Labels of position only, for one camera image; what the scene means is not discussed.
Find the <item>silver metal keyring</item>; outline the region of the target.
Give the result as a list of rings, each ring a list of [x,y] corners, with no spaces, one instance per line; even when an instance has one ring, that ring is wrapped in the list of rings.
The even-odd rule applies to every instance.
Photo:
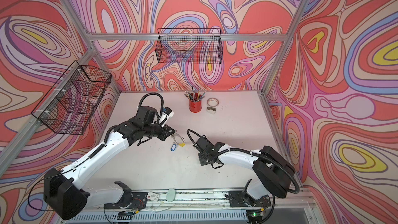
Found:
[[[177,132],[172,135],[172,139],[174,146],[180,146],[180,147],[185,146],[184,138],[181,135],[179,135]]]

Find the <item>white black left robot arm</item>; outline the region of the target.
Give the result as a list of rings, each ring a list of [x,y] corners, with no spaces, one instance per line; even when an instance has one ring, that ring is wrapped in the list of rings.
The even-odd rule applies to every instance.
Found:
[[[50,169],[44,176],[44,201],[63,220],[70,220],[86,207],[109,205],[120,209],[131,208],[131,189],[117,181],[108,189],[88,189],[85,184],[106,163],[132,145],[141,145],[152,138],[165,141],[175,133],[167,125],[174,113],[169,107],[160,105],[160,110],[144,106],[145,94],[137,107],[136,115],[119,125],[112,126],[104,140],[63,169]]]

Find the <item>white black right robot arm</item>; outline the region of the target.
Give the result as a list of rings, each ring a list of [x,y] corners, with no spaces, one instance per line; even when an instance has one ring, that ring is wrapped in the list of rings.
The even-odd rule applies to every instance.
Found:
[[[284,199],[288,193],[298,194],[300,186],[294,178],[294,167],[274,148],[264,146],[262,149],[245,150],[225,143],[213,144],[205,135],[188,129],[187,135],[193,147],[199,152],[201,166],[210,165],[220,169],[231,164],[253,171],[256,178],[249,179],[242,191],[232,190],[227,194],[232,207],[271,205],[267,198]]]

